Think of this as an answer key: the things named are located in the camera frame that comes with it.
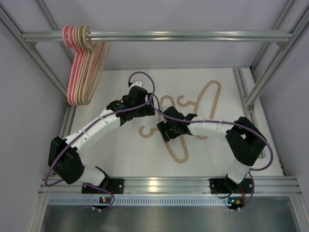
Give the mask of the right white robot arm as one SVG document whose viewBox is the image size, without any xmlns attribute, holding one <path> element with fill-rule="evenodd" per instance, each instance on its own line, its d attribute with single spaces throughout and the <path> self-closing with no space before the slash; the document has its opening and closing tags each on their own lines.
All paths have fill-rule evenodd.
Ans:
<svg viewBox="0 0 309 232">
<path fill-rule="evenodd" d="M 215 121 L 189 113 L 184 116 L 173 106 L 160 113 L 163 120 L 156 126 L 165 143 L 181 135 L 207 136 L 227 142 L 234 161 L 225 176 L 230 186 L 240 184 L 267 145 L 266 138 L 246 117 L 234 122 Z"/>
</svg>

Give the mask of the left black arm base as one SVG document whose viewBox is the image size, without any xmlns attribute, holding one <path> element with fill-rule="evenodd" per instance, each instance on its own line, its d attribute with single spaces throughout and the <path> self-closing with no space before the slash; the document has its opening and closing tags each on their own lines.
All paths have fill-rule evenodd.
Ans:
<svg viewBox="0 0 309 232">
<path fill-rule="evenodd" d="M 98 166 L 85 166 L 78 178 L 82 183 L 82 194 L 123 194 L 124 179 L 111 178 Z"/>
</svg>

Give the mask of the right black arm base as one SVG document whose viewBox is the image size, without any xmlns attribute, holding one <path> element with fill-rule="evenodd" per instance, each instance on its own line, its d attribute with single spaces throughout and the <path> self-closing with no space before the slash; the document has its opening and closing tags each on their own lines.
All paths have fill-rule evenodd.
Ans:
<svg viewBox="0 0 309 232">
<path fill-rule="evenodd" d="M 211 194 L 241 194 L 244 189 L 245 192 L 251 193 L 252 180 L 247 176 L 251 171 L 249 170 L 230 170 L 225 177 L 214 177 L 209 179 Z"/>
</svg>

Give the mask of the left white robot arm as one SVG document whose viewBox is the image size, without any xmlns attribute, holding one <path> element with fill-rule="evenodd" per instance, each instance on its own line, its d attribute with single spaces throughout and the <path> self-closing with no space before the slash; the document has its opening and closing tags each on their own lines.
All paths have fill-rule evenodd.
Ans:
<svg viewBox="0 0 309 232">
<path fill-rule="evenodd" d="M 133 86 L 122 99 L 112 101 L 90 123 L 75 133 L 56 137 L 51 142 L 48 166 L 66 184 L 75 182 L 103 186 L 108 174 L 99 167 L 83 161 L 87 151 L 112 130 L 136 117 L 153 116 L 151 93 L 140 86 Z"/>
</svg>

